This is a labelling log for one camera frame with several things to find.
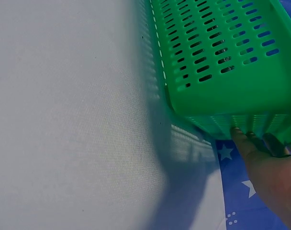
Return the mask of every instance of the basket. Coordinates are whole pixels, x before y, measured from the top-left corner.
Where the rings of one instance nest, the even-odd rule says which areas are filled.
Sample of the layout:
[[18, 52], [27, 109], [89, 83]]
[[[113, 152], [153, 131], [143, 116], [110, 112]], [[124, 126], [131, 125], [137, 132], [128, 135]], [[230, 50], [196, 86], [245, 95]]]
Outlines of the basket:
[[176, 114], [218, 139], [291, 126], [291, 19], [278, 0], [152, 0]]

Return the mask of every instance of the white fabric surface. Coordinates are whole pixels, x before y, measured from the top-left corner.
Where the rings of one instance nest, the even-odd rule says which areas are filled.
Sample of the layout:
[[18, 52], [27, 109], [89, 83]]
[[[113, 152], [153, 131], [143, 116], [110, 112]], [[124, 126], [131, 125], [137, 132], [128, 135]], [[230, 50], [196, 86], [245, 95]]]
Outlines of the white fabric surface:
[[0, 230], [225, 229], [214, 146], [166, 107], [146, 10], [0, 0]]

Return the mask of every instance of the white star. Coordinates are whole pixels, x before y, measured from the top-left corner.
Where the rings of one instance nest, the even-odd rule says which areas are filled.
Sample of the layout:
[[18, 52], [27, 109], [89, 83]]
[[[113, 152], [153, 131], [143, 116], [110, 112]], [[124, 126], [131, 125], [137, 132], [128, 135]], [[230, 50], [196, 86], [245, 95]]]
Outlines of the white star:
[[227, 147], [225, 147], [225, 145], [223, 145], [222, 149], [218, 151], [220, 153], [220, 155], [221, 155], [221, 161], [224, 158], [232, 159], [232, 157], [231, 157], [231, 152], [232, 151], [233, 151], [233, 149], [228, 149]]
[[243, 181], [241, 183], [243, 183], [245, 186], [250, 188], [249, 198], [251, 198], [252, 196], [254, 196], [256, 194], [254, 186], [252, 185], [251, 181]]

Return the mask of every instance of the blue fabric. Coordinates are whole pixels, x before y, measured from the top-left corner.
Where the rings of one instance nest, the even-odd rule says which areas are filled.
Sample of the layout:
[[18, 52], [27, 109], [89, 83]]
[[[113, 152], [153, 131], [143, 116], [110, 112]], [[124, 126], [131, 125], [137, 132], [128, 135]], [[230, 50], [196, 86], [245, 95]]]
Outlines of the blue fabric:
[[243, 159], [233, 141], [217, 141], [221, 168], [227, 230], [286, 230], [257, 194], [250, 195]]

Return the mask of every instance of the finger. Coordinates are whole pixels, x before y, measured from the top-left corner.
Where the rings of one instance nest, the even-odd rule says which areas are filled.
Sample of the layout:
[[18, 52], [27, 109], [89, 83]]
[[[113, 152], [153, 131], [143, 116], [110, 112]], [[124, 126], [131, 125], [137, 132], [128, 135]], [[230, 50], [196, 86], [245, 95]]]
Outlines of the finger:
[[265, 147], [263, 141], [259, 139], [255, 133], [247, 132], [246, 136], [254, 143], [259, 151], [267, 152], [271, 155], [270, 151]]
[[274, 157], [290, 155], [290, 152], [285, 148], [285, 146], [271, 133], [266, 133], [263, 136], [263, 140]]
[[232, 128], [231, 136], [248, 167], [271, 157], [268, 152], [259, 151], [239, 128]]

